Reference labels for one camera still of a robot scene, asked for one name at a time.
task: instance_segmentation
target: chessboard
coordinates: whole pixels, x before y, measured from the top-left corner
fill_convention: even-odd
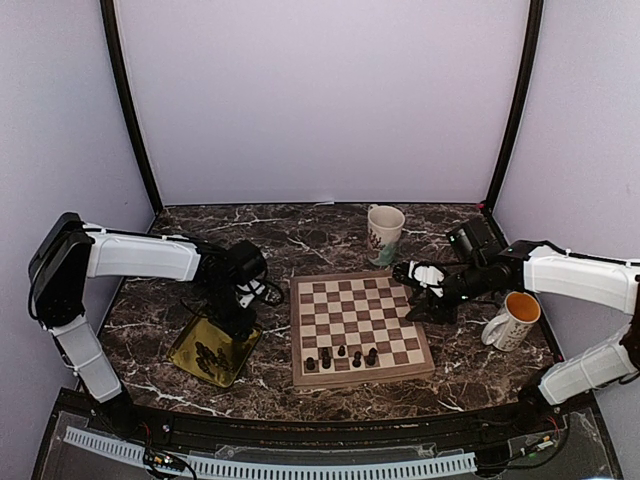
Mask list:
[[[294,386],[336,388],[430,377],[435,366],[424,329],[404,318],[409,295],[388,271],[293,277]],[[372,348],[377,356],[369,365]],[[328,368],[324,349],[331,357]],[[362,361],[354,366],[356,352]],[[308,358],[315,360],[312,369]]]

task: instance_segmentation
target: white mug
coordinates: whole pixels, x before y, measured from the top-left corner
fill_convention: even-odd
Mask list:
[[[404,214],[387,205],[369,207],[367,258],[378,267],[391,265],[404,226]]]
[[[498,350],[516,349],[540,318],[540,304],[528,293],[511,292],[498,315],[482,332],[482,343]]]

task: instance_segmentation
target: marble table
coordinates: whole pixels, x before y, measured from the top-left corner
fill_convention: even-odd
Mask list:
[[[480,213],[473,205],[401,204],[407,217],[398,260],[454,260],[444,233]],[[228,205],[166,208],[153,233],[181,233],[223,246],[247,238],[260,246],[270,278],[288,295],[294,275],[374,269],[364,259],[362,204]],[[424,325],[436,372],[429,380],[298,391],[292,383],[290,311],[258,305],[264,335],[235,384],[222,389],[178,369],[167,350],[191,314],[192,284],[129,279],[100,334],[135,402],[172,411],[281,421],[366,421],[451,413],[516,400],[537,369],[553,363],[536,326],[514,352],[480,342],[491,305],[467,304],[456,325]]]

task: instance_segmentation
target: white cable tray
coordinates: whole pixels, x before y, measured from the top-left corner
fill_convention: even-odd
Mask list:
[[[145,468],[142,463],[144,447],[75,427],[67,427],[64,441],[106,458]],[[475,454],[465,453],[447,457],[408,462],[369,465],[271,465],[217,460],[198,455],[180,455],[194,469],[198,479],[227,480],[422,480],[443,478],[477,470]],[[185,470],[182,477],[190,478]]]

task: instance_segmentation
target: mug handle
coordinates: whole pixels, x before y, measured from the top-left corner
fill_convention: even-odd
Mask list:
[[[500,325],[507,323],[508,321],[509,321],[508,313],[503,313],[502,315],[498,315],[496,318],[491,320],[487,324],[487,326],[484,327],[484,330],[482,331],[482,337],[480,337],[480,339],[482,340],[482,343],[484,343],[485,345],[493,345],[493,342],[495,342],[500,336],[499,333],[496,333],[499,330],[498,327]]]

